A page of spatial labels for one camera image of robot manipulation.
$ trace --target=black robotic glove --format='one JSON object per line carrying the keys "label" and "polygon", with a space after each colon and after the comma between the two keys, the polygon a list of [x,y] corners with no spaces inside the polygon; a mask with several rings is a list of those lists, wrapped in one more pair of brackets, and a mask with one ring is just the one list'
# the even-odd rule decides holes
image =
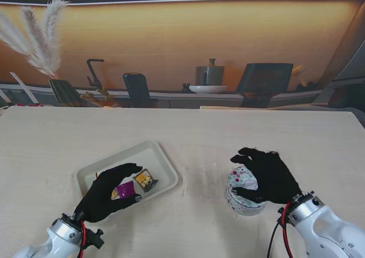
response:
{"label": "black robotic glove", "polygon": [[76,218],[95,223],[105,219],[113,212],[140,201],[142,198],[139,194],[116,200],[111,200],[111,195],[124,178],[141,170],[142,167],[128,163],[102,172],[76,207],[74,212]]}
{"label": "black robotic glove", "polygon": [[258,188],[247,190],[235,187],[232,188],[233,194],[255,203],[271,201],[277,204],[287,204],[295,195],[302,194],[297,181],[277,152],[243,148],[238,153],[239,155],[232,157],[231,161],[244,164],[255,176]]}

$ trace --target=snack packet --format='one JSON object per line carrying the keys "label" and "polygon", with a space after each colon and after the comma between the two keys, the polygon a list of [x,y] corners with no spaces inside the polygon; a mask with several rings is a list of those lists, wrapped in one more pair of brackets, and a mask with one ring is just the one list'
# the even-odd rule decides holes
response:
{"label": "snack packet", "polygon": [[133,181],[119,185],[116,187],[116,189],[118,190],[121,199],[125,199],[136,194]]}
{"label": "snack packet", "polygon": [[158,182],[158,180],[152,178],[152,175],[146,168],[133,178],[142,187],[144,192],[149,192]]}

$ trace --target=black chair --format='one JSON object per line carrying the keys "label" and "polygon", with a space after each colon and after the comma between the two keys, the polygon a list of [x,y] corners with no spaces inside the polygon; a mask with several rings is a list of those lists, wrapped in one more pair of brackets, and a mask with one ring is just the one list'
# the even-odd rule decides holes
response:
{"label": "black chair", "polygon": [[137,72],[123,75],[125,86],[134,108],[152,108],[152,100],[149,96],[146,77]]}
{"label": "black chair", "polygon": [[293,69],[288,63],[250,63],[236,93],[244,96],[241,107],[266,108],[271,98],[285,92]]}

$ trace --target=vase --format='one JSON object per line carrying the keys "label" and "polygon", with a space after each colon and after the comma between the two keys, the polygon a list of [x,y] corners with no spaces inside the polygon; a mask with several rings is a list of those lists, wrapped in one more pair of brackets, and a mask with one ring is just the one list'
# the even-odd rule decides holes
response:
{"label": "vase", "polygon": [[86,102],[66,80],[50,79],[50,85],[58,103],[65,107],[85,107]]}

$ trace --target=white cup with dots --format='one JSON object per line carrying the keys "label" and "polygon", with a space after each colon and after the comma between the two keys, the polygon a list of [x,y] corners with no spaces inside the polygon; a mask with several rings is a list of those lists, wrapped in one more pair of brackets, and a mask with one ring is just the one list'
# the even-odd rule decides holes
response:
{"label": "white cup with dots", "polygon": [[242,187],[248,190],[257,190],[258,184],[255,176],[245,166],[235,168],[228,176],[225,199],[236,213],[245,216],[259,214],[266,205],[266,201],[255,203],[244,197],[232,193],[232,188]]}

